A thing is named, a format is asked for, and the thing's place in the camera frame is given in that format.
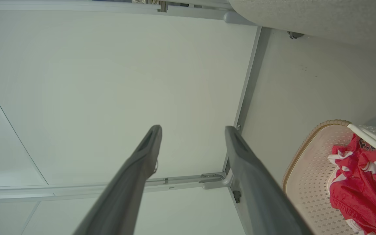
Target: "beige woven rim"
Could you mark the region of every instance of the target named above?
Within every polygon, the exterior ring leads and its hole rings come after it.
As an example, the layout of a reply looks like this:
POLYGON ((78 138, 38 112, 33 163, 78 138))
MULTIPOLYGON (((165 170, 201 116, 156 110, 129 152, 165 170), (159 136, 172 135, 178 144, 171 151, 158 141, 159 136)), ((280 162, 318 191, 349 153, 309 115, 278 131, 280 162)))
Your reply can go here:
POLYGON ((282 179, 282 190, 284 193, 287 193, 287 180, 291 175, 292 169, 294 169, 295 164, 297 163, 298 159, 304 152, 304 150, 307 148, 307 146, 310 144, 310 142, 313 140, 313 138, 319 133, 323 128, 331 126, 331 125, 342 125, 342 126, 348 126, 352 122, 343 121, 343 120, 329 120, 326 122, 320 123, 318 126, 316 126, 310 134, 307 136, 307 138, 304 140, 304 142, 301 144, 300 148, 298 149, 297 153, 295 153, 294 157, 292 158, 290 164, 288 165, 288 169, 285 172, 284 178, 282 179))

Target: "white plastic basket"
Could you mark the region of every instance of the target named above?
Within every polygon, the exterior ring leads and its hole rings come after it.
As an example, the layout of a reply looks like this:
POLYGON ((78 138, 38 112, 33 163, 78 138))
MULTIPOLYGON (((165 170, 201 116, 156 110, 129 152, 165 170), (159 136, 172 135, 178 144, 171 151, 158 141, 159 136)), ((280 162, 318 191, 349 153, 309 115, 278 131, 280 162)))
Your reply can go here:
POLYGON ((300 146, 284 175, 284 192, 316 235, 353 234, 340 211, 331 207, 327 185, 336 166, 327 156, 334 145, 348 145, 354 133, 376 148, 376 127, 323 122, 300 146))

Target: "gray fabric cushion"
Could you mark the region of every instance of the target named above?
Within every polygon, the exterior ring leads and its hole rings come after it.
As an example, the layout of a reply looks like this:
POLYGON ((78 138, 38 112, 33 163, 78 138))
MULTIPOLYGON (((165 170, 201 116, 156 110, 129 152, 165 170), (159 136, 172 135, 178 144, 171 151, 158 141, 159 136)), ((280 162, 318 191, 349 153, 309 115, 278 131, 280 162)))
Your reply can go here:
POLYGON ((376 49, 376 0, 230 0, 230 4, 263 27, 376 49))

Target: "floor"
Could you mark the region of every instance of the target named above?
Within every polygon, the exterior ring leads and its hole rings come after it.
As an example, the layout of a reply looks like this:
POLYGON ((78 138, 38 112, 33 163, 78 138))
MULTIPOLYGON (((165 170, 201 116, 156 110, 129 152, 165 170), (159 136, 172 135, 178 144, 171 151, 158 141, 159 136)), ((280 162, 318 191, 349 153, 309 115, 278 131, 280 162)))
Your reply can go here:
MULTIPOLYGON (((376 52, 311 36, 291 40, 285 31, 264 28, 254 67, 257 83, 242 136, 279 185, 319 123, 376 126, 376 52)), ((233 189, 241 187, 235 181, 233 189)), ((238 207, 252 234, 246 200, 238 207)))

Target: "red clothing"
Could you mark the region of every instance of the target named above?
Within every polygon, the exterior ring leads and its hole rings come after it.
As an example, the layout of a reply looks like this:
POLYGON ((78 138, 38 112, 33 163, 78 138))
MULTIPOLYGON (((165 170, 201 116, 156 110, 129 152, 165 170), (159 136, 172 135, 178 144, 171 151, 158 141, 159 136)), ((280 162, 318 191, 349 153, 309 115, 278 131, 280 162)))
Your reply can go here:
POLYGON ((348 146, 333 146, 328 159, 339 166, 330 185, 332 207, 355 232, 376 234, 376 149, 354 134, 348 146))

